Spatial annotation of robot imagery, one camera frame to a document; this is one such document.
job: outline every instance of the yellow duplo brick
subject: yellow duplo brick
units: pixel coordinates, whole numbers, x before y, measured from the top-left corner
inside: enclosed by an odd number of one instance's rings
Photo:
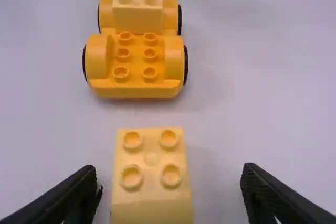
[[[180,36],[104,29],[83,52],[84,75],[104,98],[171,98],[187,78],[187,51]]]
[[[117,33],[179,35],[182,11],[177,0],[100,0],[99,30],[114,28]]]
[[[112,223],[193,223],[181,128],[118,130]]]

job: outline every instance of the toy wheel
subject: toy wheel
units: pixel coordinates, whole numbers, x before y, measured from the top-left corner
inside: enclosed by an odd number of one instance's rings
[[[183,85],[187,83],[188,78],[188,49],[186,46],[184,46],[184,79],[183,79]]]
[[[181,35],[182,30],[182,8],[180,5],[178,5],[178,11],[179,11],[179,21],[178,21],[178,27],[177,27],[177,35]]]
[[[97,10],[97,20],[98,20],[98,30],[99,30],[99,33],[101,33],[100,24],[99,24],[99,5],[98,5],[98,10]]]
[[[82,65],[83,65],[84,78],[85,78],[86,82],[88,82],[88,80],[86,78],[86,72],[85,72],[85,50],[86,50],[86,45],[83,48]]]

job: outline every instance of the black wheel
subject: black wheel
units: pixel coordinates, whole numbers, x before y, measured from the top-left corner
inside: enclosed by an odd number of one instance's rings
[[[180,5],[178,5],[178,11],[179,11],[179,21],[177,25],[177,35],[181,35],[182,31],[182,8]]]
[[[98,10],[97,10],[97,20],[98,20],[98,30],[99,30],[99,33],[101,33],[100,25],[99,25],[99,5],[98,5]]]
[[[86,50],[86,45],[83,48],[82,65],[83,65],[83,74],[84,74],[85,80],[86,82],[88,82],[88,80],[86,79],[86,72],[85,72],[85,50]]]
[[[184,46],[184,79],[183,79],[183,85],[187,83],[188,78],[188,49],[186,46]]]

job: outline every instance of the white table surface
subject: white table surface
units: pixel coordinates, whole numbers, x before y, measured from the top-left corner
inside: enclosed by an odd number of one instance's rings
[[[0,218],[81,166],[105,187],[117,128],[185,130],[195,224],[248,223],[255,162],[336,214],[335,0],[180,0],[190,73],[169,101],[103,102],[82,74],[98,0],[0,0]]]

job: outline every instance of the yellow lego brick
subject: yellow lego brick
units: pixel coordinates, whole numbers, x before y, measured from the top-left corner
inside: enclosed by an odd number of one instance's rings
[[[170,98],[182,89],[187,51],[180,36],[105,29],[90,36],[83,70],[92,91],[105,98]]]
[[[117,33],[179,35],[182,12],[177,0],[100,0],[98,26]]]
[[[181,128],[118,130],[112,223],[193,223]]]

